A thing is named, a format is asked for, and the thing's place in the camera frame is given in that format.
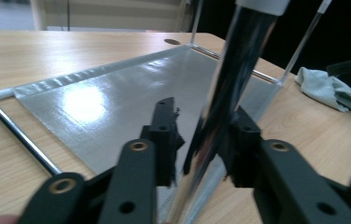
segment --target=reflective metal rod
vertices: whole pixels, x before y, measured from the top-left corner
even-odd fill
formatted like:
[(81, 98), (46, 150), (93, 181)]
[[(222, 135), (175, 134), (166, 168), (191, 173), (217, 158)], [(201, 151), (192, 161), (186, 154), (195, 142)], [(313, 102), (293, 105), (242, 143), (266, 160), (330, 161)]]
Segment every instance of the reflective metal rod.
[(316, 25), (320, 21), (321, 15), (322, 15), (321, 13), (316, 13), (315, 17), (313, 18), (312, 22), (310, 23), (309, 27), (307, 28), (306, 33), (304, 34), (304, 36), (301, 40), (301, 43), (299, 44), (299, 46), (295, 50), (294, 54), (292, 55), (291, 60), (289, 60), (289, 63), (287, 64), (287, 67), (286, 67), (286, 71), (284, 72), (284, 75), (280, 79), (281, 84), (284, 83), (284, 81), (286, 80), (292, 67), (295, 65), (295, 62), (297, 62), (303, 47), (306, 45), (307, 40), (309, 39), (310, 35), (315, 30)]
[(7, 114), (0, 108), (0, 120), (7, 128), (21, 141), (27, 150), (44, 166), (51, 175), (59, 175), (62, 170), (57, 167), (28, 137), (27, 135), (10, 119)]
[[(191, 48), (192, 49), (196, 49), (197, 51), (199, 51), (199, 52), (201, 52), (201, 53), (203, 53), (205, 55), (208, 55), (208, 56), (210, 56), (212, 58), (215, 58), (217, 60), (219, 60), (221, 58), (221, 56), (219, 54), (217, 54), (217, 53), (215, 53), (215, 52), (213, 52), (213, 51), (211, 51), (209, 49), (204, 49), (204, 48), (199, 47), (197, 45), (192, 45)], [(260, 77), (260, 78), (262, 78), (262, 79), (264, 79), (264, 80), (266, 80), (268, 82), (271, 82), (273, 84), (279, 84), (279, 80), (275, 79), (274, 77), (269, 77), (268, 75), (266, 75), (266, 74), (264, 74), (262, 72), (259, 72), (257, 70), (252, 70), (252, 75), (254, 75), (256, 77)]]
[(168, 223), (185, 223), (210, 161), (234, 119), (234, 110), (276, 16), (237, 7), (208, 102), (193, 136)]
[(280, 85), (282, 85), (286, 81), (286, 78), (287, 78), (289, 72), (291, 71), (292, 67), (295, 65), (295, 62), (297, 62), (297, 60), (301, 54), (301, 51), (303, 50), (304, 46), (306, 45), (307, 40), (312, 35), (318, 22), (321, 19), (321, 16), (325, 13), (327, 8), (330, 6), (330, 3), (331, 3), (331, 0), (324, 0), (321, 3), (320, 7), (317, 10), (317, 13), (313, 17), (313, 20), (310, 22), (310, 25), (307, 28), (306, 33), (304, 33), (304, 36), (301, 40), (301, 43), (299, 44), (299, 46), (295, 50), (294, 54), (292, 55), (292, 58), (289, 60), (289, 63), (287, 64), (286, 71), (284, 72), (284, 75), (280, 78), (280, 81), (279, 81)]
[(192, 38), (190, 39), (191, 45), (195, 44), (195, 35), (198, 30), (200, 16), (202, 14), (203, 2), (204, 0), (199, 0), (198, 9), (196, 10), (196, 17), (195, 17), (195, 20), (193, 21)]

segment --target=black mechanical arm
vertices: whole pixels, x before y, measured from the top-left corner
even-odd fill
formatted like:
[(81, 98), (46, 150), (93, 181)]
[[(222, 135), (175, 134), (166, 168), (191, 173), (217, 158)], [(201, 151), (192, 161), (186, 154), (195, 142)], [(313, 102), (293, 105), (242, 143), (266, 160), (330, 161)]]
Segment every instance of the black mechanical arm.
[[(156, 103), (152, 123), (126, 143), (118, 165), (85, 181), (75, 173), (47, 180), (19, 223), (156, 223), (156, 186), (175, 180), (184, 144), (174, 99)], [(289, 143), (263, 140), (241, 108), (218, 155), (237, 188), (253, 188), (264, 223), (351, 223), (351, 186), (318, 175)]]

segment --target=brass insert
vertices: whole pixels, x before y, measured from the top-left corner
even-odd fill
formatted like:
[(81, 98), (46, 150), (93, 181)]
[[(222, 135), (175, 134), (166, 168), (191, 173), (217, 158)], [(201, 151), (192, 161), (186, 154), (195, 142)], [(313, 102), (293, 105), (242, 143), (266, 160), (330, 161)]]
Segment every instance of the brass insert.
[(56, 180), (49, 186), (49, 191), (53, 194), (62, 194), (70, 191), (77, 185), (77, 181), (72, 178)]
[(143, 151), (148, 148), (148, 145), (145, 142), (135, 142), (130, 145), (130, 148), (134, 151)]

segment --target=dark background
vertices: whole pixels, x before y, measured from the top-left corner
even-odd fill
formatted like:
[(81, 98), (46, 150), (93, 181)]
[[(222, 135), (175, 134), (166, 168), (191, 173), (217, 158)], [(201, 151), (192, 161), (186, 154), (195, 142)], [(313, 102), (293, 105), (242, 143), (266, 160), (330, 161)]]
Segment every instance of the dark background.
[[(204, 0), (198, 32), (225, 39), (234, 1)], [(291, 1), (286, 13), (277, 20), (262, 58), (285, 68), (321, 3), (322, 0)], [(297, 73), (301, 66), (325, 70), (327, 65), (348, 60), (351, 60), (351, 0), (332, 0), (292, 72)]]

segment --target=black metal bar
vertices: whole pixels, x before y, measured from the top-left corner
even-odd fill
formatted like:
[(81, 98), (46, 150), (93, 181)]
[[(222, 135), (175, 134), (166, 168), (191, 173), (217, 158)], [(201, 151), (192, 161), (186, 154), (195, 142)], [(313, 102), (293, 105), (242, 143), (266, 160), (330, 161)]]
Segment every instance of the black metal bar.
[(18, 224), (80, 223), (85, 206), (82, 175), (62, 173), (48, 179), (24, 209)]
[(7, 114), (0, 108), (0, 120), (7, 128), (19, 139), (27, 150), (38, 160), (38, 162), (51, 174), (59, 175), (62, 170), (57, 167), (34, 143), (28, 136), (10, 119)]
[[(275, 18), (250, 9), (237, 9), (232, 25), (234, 29), (227, 39), (226, 52), (218, 66), (208, 105), (190, 146), (190, 160), (194, 153), (206, 151), (223, 139)], [(190, 163), (186, 162), (184, 174), (189, 171)]]
[(166, 98), (155, 106), (151, 125), (144, 126), (140, 138), (148, 139), (156, 148), (156, 185), (170, 187), (176, 180), (176, 153), (184, 145), (178, 133), (174, 97)]
[(256, 152), (260, 147), (260, 140), (260, 127), (239, 106), (235, 113), (235, 121), (218, 148), (218, 155), (223, 160), (227, 175), (235, 187), (254, 187), (259, 172)]
[[(347, 203), (292, 145), (263, 141), (258, 158), (265, 179), (255, 187), (262, 217), (277, 218), (275, 223), (351, 223)], [(268, 204), (280, 207), (276, 216)]]
[(125, 144), (107, 189), (98, 223), (156, 223), (155, 146)]

